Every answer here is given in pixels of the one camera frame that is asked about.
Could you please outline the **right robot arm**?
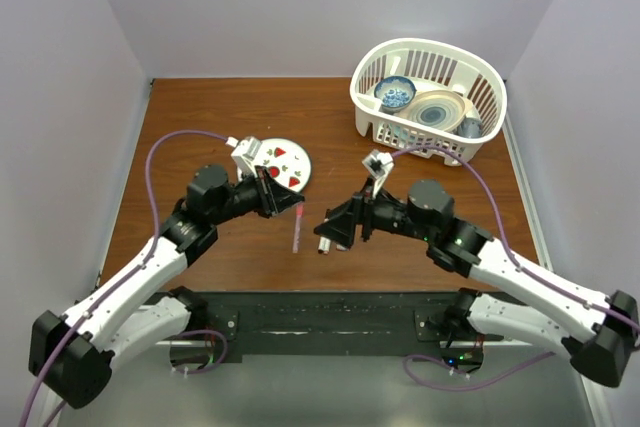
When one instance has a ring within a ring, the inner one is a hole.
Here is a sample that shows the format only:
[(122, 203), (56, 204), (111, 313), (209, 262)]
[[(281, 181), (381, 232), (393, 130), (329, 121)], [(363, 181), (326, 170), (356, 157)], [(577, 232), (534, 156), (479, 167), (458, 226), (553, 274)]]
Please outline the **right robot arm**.
[(639, 338), (638, 303), (630, 294), (580, 286), (515, 254), (503, 240), (456, 216), (453, 198), (435, 180), (415, 182), (404, 201), (375, 193), (367, 181), (314, 232), (350, 248), (375, 230), (423, 241), (436, 266), (514, 298), (507, 303), (462, 294), (445, 314), (452, 337), (466, 340), (477, 332), (519, 340), (567, 359), (593, 382), (621, 385)]

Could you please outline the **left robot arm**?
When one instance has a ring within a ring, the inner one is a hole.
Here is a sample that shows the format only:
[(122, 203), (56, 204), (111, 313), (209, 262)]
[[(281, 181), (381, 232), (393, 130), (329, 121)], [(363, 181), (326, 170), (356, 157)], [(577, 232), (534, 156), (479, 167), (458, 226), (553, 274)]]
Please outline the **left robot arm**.
[(252, 212), (270, 218), (303, 200), (265, 167), (236, 184), (220, 165), (199, 169), (158, 236), (117, 275), (63, 314), (46, 311), (35, 320), (29, 371), (78, 409), (104, 390), (115, 370), (155, 342), (178, 334), (200, 337), (207, 327), (206, 305), (185, 289), (146, 313), (139, 308), (217, 241), (219, 225)]

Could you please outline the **red pen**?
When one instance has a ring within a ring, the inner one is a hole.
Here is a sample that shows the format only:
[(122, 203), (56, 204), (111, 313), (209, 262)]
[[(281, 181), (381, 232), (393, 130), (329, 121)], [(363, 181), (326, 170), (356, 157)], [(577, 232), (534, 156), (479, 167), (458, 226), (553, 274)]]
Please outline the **red pen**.
[(299, 252), (301, 222), (302, 222), (303, 213), (304, 213), (304, 204), (303, 203), (297, 204), (296, 212), (295, 212), (293, 241), (292, 241), (292, 252), (294, 254), (297, 254)]

